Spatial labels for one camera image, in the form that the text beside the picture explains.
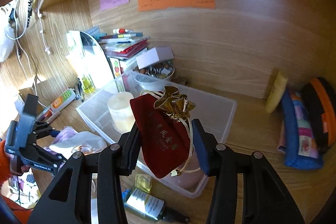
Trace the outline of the orange sleeve forearm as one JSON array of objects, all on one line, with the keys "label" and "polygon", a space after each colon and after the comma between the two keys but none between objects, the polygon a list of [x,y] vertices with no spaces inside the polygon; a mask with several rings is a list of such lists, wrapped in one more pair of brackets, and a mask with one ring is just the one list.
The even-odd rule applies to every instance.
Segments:
[{"label": "orange sleeve forearm", "polygon": [[[12,174],[10,172],[10,158],[9,156],[5,153],[5,141],[1,141],[0,144],[0,180],[1,180],[1,186],[5,181],[7,181],[9,178],[11,178]],[[27,223],[32,210],[27,210],[21,206],[19,206],[17,203],[12,201],[11,199],[2,196],[3,200],[5,203],[8,205],[8,207],[11,209],[13,214],[17,217],[17,219],[21,223]]]}]

